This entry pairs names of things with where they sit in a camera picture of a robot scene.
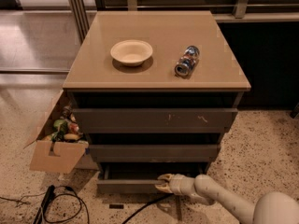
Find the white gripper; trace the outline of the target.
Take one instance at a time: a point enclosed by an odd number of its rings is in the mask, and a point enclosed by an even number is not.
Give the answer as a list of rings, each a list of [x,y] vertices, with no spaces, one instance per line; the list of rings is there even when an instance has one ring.
[[[173,192],[175,195],[192,196],[195,193],[194,179],[185,175],[164,174],[158,180],[169,181],[168,184],[156,185],[155,188],[164,193]]]

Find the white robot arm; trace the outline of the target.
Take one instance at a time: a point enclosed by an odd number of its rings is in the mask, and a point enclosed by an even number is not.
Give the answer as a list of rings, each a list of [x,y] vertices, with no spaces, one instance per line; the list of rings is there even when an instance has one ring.
[[[188,196],[204,205],[218,202],[240,224],[299,224],[299,202],[278,191],[263,195],[251,203],[217,183],[209,175],[187,177],[165,174],[155,188],[165,193]]]

